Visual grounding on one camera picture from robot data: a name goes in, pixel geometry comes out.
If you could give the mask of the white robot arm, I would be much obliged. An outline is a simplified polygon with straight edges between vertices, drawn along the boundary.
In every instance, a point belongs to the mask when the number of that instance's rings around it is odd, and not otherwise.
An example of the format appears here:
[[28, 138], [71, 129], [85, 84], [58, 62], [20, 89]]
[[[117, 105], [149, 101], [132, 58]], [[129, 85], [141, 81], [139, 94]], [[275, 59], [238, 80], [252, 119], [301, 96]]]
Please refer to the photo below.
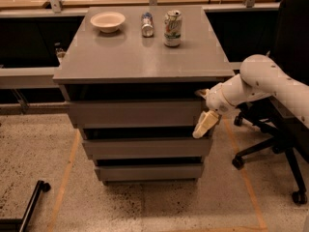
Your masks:
[[252, 55], [240, 65], [239, 73], [210, 89], [196, 91], [206, 102], [192, 136], [201, 138], [239, 104], [270, 96], [280, 101], [306, 128], [309, 128], [309, 86], [287, 74], [269, 57]]

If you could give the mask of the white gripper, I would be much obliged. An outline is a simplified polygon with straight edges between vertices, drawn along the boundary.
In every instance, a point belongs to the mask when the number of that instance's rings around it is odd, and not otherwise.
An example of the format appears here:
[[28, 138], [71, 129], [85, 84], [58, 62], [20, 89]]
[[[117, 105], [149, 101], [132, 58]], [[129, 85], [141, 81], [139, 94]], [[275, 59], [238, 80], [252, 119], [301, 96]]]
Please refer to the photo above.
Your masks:
[[203, 111], [192, 133], [195, 139], [203, 137], [219, 121], [219, 114], [231, 112], [236, 108], [233, 101], [236, 89], [225, 83], [218, 83], [210, 89], [197, 90], [195, 95], [206, 99], [209, 111]]

